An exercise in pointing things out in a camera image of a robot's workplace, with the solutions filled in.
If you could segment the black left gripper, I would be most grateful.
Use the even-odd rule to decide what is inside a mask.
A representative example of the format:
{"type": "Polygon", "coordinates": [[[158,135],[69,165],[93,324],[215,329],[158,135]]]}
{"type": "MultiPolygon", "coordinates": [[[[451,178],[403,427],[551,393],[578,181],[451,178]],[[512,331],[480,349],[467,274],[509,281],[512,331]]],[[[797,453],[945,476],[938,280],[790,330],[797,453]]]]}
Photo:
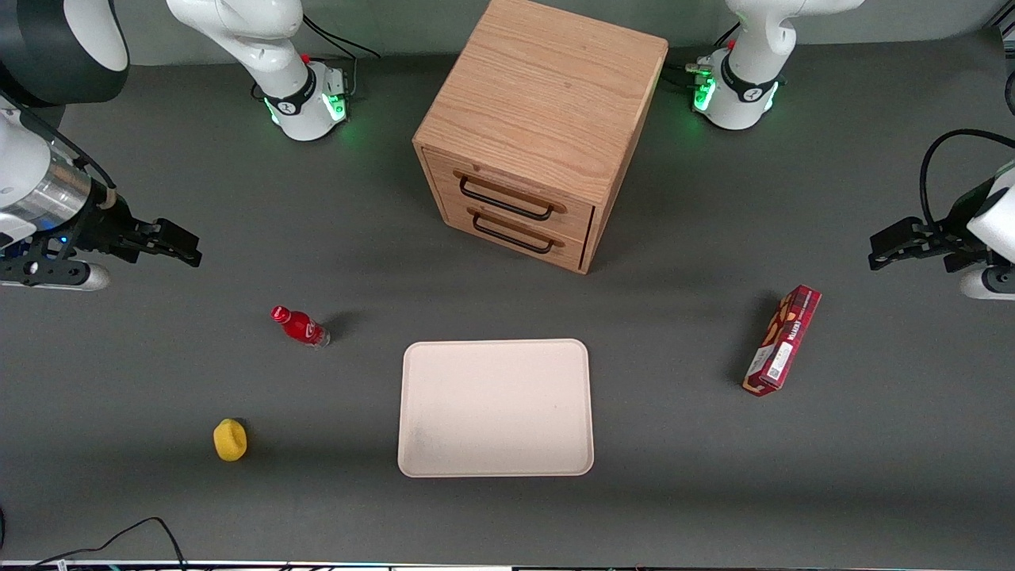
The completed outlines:
{"type": "Polygon", "coordinates": [[[993,266],[997,259],[979,238],[968,230],[967,224],[985,205],[993,181],[982,182],[974,189],[958,198],[946,217],[935,218],[929,210],[928,191],[924,191],[924,217],[931,228],[928,231],[921,218],[902,218],[870,237],[869,268],[878,271],[892,263],[924,257],[944,257],[944,267],[954,274],[975,264],[993,266]]]}

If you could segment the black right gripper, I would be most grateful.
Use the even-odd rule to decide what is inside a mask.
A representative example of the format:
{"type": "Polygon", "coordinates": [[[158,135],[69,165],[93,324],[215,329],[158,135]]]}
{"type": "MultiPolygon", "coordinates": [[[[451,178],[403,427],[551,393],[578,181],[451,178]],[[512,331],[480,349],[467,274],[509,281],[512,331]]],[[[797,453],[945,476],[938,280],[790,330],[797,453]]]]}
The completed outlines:
{"type": "Polygon", "coordinates": [[[166,218],[157,218],[156,225],[159,243],[151,232],[152,225],[132,216],[126,201],[115,191],[97,190],[75,223],[75,248],[98,251],[127,263],[136,263],[142,253],[163,254],[189,267],[200,266],[202,253],[196,235],[166,218]]]}

